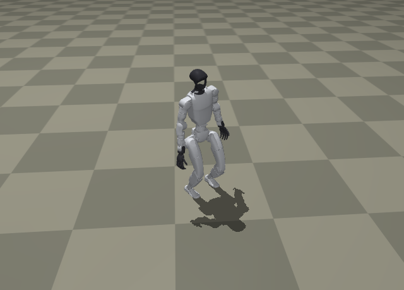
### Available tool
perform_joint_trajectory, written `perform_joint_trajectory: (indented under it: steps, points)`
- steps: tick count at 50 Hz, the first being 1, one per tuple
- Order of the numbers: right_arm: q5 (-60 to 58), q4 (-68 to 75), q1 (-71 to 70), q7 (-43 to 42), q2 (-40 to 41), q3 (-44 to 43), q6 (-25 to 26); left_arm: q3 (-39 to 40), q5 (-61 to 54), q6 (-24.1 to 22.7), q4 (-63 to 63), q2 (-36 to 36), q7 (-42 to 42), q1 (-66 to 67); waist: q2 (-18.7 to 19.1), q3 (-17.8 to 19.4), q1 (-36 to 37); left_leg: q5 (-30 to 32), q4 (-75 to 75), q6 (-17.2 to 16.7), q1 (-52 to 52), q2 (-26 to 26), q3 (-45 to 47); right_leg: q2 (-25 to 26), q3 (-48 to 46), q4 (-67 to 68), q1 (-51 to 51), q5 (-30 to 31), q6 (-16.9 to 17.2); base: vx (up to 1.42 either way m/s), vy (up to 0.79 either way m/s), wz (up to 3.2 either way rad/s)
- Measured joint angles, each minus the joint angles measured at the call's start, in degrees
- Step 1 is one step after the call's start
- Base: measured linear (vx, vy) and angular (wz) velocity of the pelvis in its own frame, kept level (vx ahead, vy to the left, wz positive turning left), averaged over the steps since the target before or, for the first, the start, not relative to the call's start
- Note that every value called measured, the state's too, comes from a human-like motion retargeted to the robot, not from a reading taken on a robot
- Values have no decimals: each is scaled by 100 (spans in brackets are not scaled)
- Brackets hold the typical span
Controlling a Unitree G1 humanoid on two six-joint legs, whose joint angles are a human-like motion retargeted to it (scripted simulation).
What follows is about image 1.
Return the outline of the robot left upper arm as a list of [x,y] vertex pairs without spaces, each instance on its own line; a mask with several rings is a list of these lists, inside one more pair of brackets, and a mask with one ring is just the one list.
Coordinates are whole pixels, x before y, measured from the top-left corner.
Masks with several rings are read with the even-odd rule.
[[217,103],[219,90],[216,87],[214,87],[213,85],[210,85],[208,88],[213,92],[213,109],[212,109],[212,111],[215,112],[220,109],[220,105]]

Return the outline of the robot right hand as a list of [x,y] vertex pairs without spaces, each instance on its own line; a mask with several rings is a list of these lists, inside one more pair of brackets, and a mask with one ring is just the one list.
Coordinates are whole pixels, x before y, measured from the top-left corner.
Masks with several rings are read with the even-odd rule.
[[185,153],[185,146],[182,147],[181,152],[177,151],[179,154],[177,156],[177,167],[179,167],[180,169],[186,169],[184,167],[183,162],[185,163],[185,165],[187,165],[185,159],[184,159],[184,153]]

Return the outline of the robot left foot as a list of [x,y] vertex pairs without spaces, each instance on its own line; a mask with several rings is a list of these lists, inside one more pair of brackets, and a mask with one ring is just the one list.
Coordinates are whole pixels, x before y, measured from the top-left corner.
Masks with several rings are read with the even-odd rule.
[[205,181],[208,182],[210,186],[214,188],[218,188],[220,186],[218,182],[216,182],[214,179],[208,179],[207,176],[208,174],[205,176]]

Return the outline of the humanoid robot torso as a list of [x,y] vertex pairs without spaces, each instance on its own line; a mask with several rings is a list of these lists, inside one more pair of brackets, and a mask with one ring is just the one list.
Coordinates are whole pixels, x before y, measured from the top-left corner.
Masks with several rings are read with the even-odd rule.
[[196,124],[192,129],[192,135],[195,135],[196,141],[201,143],[208,139],[209,129],[206,128],[207,122],[210,121],[213,109],[213,92],[206,86],[205,92],[196,95],[198,91],[192,94],[190,91],[186,97],[191,98],[191,107],[187,110],[191,121]]

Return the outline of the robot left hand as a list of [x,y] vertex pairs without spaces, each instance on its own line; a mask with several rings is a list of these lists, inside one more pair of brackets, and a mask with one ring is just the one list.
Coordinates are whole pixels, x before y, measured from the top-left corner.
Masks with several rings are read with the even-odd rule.
[[[225,140],[225,139],[227,140],[227,138],[228,138],[228,136],[229,136],[229,132],[228,132],[228,130],[226,129],[226,127],[224,127],[224,126],[225,126],[225,125],[224,125],[223,121],[221,122],[221,126],[218,126],[218,127],[220,128],[220,138],[222,137],[222,140],[223,140],[224,135],[225,135],[224,140]],[[223,135],[223,136],[222,136],[222,135]],[[227,138],[226,138],[226,136],[227,136]]]

